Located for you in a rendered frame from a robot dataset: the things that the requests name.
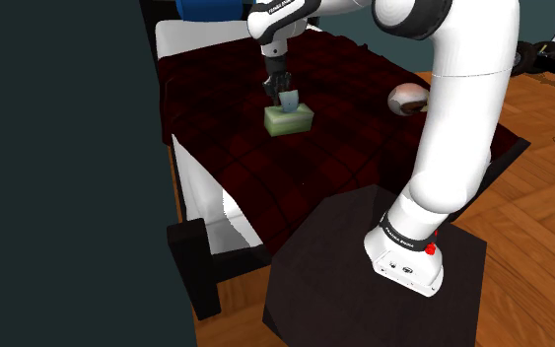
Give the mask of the white and brown ball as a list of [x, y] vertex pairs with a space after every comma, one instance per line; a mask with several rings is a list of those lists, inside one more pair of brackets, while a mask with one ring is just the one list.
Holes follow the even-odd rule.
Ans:
[[387, 97], [388, 108], [401, 116], [425, 112], [428, 108], [429, 91], [414, 83], [396, 86]]

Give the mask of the black barbell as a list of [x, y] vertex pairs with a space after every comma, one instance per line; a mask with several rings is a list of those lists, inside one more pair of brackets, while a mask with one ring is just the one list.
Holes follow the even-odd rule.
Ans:
[[555, 74], [555, 41], [541, 41], [536, 44], [519, 41], [511, 76], [545, 72]]

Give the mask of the dark robot stand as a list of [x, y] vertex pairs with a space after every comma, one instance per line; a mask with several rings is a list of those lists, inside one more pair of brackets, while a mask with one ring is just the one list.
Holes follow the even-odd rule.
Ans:
[[394, 199], [376, 185], [328, 197], [273, 256], [262, 320], [288, 347], [475, 347], [486, 242], [441, 227], [444, 281], [419, 295], [364, 251]]

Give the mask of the green tissue box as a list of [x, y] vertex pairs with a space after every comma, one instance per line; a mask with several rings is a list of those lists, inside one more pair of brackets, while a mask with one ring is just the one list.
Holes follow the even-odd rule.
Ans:
[[314, 112], [299, 100], [299, 91], [282, 92], [280, 104], [264, 109], [264, 127], [272, 136], [310, 131]]

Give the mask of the blue pillow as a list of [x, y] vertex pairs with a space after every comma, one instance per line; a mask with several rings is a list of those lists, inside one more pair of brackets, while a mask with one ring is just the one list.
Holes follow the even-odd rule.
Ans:
[[255, 0], [174, 0], [180, 18], [189, 22], [238, 21]]

